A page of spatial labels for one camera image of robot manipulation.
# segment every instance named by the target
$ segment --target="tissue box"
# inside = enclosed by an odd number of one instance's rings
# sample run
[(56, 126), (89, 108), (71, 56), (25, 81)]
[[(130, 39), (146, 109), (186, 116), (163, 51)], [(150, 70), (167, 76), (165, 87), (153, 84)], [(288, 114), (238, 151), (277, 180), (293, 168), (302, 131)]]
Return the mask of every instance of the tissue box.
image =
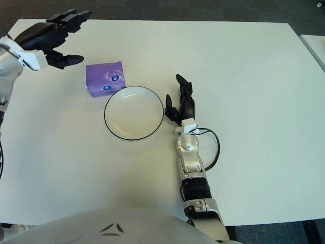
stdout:
[(86, 89), (93, 98), (113, 95), (125, 88), (122, 62), (87, 65)]

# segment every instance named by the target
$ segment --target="gray carpet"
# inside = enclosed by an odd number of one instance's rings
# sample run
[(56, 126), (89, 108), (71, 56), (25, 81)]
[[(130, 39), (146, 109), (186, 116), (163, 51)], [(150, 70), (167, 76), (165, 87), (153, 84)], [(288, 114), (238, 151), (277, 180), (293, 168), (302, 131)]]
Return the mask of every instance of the gray carpet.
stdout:
[[(48, 18), (69, 8), (93, 10), (93, 19), (287, 22), (297, 35), (325, 36), (325, 7), (317, 0), (0, 0), (0, 25)], [(325, 243), (325, 220), (317, 220)], [(238, 226), (237, 240), (257, 244), (308, 243), (302, 222)]]

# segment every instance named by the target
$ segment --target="black cable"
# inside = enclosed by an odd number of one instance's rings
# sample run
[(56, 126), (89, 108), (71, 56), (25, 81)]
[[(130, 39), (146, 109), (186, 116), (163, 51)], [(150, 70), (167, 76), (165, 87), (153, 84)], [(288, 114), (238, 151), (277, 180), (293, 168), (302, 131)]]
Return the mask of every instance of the black cable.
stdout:
[(0, 141), (0, 180), (1, 180), (1, 176), (2, 176), (2, 172), (4, 170), (4, 151), (2, 150), (2, 145), (1, 145), (1, 141)]
[(215, 134), (214, 131), (212, 131), (212, 130), (210, 130), (210, 129), (207, 129), (207, 128), (199, 128), (199, 130), (205, 130), (205, 132), (202, 132), (202, 133), (199, 133), (199, 134), (192, 134), (192, 135), (194, 135), (194, 136), (199, 136), (199, 135), (203, 135), (203, 134), (205, 134), (205, 133), (211, 132), (211, 133), (214, 135), (215, 139), (217, 140), (217, 145), (218, 145), (217, 154), (215, 155), (215, 158), (214, 158), (214, 160), (212, 161), (212, 163), (211, 163), (208, 167), (205, 168), (205, 171), (208, 171), (208, 170), (212, 169), (213, 166), (214, 166), (214, 165), (217, 163), (217, 161), (218, 161), (218, 158), (219, 158), (219, 155), (220, 155), (220, 141), (219, 141), (219, 138), (218, 138), (217, 134)]
[(183, 185), (181, 185), (181, 189), (180, 189), (180, 192), (181, 192), (181, 197), (182, 197), (182, 199), (183, 199), (183, 202), (185, 202), (185, 198), (184, 198), (184, 196), (183, 196)]

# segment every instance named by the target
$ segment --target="black triangle logo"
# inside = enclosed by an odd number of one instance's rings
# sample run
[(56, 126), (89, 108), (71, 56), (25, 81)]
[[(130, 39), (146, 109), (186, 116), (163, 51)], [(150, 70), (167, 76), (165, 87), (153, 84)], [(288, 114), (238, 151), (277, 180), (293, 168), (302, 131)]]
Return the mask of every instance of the black triangle logo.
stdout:
[(124, 233), (122, 227), (120, 226), (119, 223), (116, 223), (116, 228), (119, 231), (118, 233), (108, 233), (106, 232), (107, 230), (109, 230), (111, 227), (114, 226), (114, 223), (110, 224), (109, 226), (105, 227), (103, 230), (100, 231), (100, 233), (102, 233), (103, 236), (121, 236), (122, 233)]

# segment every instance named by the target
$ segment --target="plate rim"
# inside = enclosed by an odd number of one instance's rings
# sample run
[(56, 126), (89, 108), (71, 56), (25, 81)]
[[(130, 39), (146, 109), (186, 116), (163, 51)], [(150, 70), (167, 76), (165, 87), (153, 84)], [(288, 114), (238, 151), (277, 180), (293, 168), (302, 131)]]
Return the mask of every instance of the plate rim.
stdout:
[[(118, 136), (118, 135), (116, 135), (113, 131), (111, 131), (111, 129), (109, 128), (109, 126), (107, 125), (107, 122), (106, 122), (106, 118), (105, 118), (105, 111), (106, 111), (106, 108), (107, 108), (107, 105), (108, 105), (108, 103), (110, 102), (110, 100), (112, 99), (112, 97), (115, 95), (115, 94), (117, 94), (118, 92), (120, 92), (121, 90), (124, 90), (124, 89), (127, 89), (127, 88), (131, 88), (131, 87), (140, 87), (140, 88), (144, 88), (144, 89), (147, 89), (147, 90), (149, 90), (149, 91), (151, 91), (152, 93), (154, 93), (157, 97), (158, 97), (158, 99), (159, 99), (159, 101), (160, 101), (160, 103), (161, 103), (161, 107), (162, 107), (162, 116), (161, 116), (161, 120), (160, 120), (160, 123), (159, 123), (159, 125), (157, 126), (157, 128), (153, 131), (153, 132), (151, 132), (149, 135), (146, 135), (146, 136), (144, 136), (144, 137), (141, 137), (141, 138), (138, 138), (138, 139), (127, 139), (127, 138), (123, 138), (123, 137), (120, 137), (120, 136)], [(151, 136), (153, 133), (155, 133), (157, 130), (158, 130), (158, 128), (160, 127), (160, 125), (161, 125), (161, 123), (163, 122), (163, 119), (164, 119), (164, 105), (163, 105), (163, 102), (161, 101), (161, 99), (160, 99), (160, 97), (153, 91), (153, 90), (151, 90), (151, 89), (149, 89), (149, 88), (147, 88), (147, 87), (144, 87), (144, 86), (140, 86), (140, 85), (131, 85), (131, 86), (127, 86), (127, 87), (124, 87), (124, 88), (122, 88), (121, 90), (118, 90), (116, 93), (114, 93), (110, 98), (109, 98), (109, 100), (107, 101), (107, 103), (106, 103), (106, 105), (105, 105), (105, 108), (104, 108), (104, 122), (105, 122), (105, 125), (106, 125), (106, 127), (107, 127), (107, 129), (114, 135), (114, 136), (116, 136), (116, 137), (118, 137), (118, 138), (120, 138), (120, 139), (123, 139), (123, 140), (127, 140), (127, 141), (137, 141), (137, 140), (141, 140), (141, 139), (144, 139), (144, 138), (147, 138), (148, 136)]]

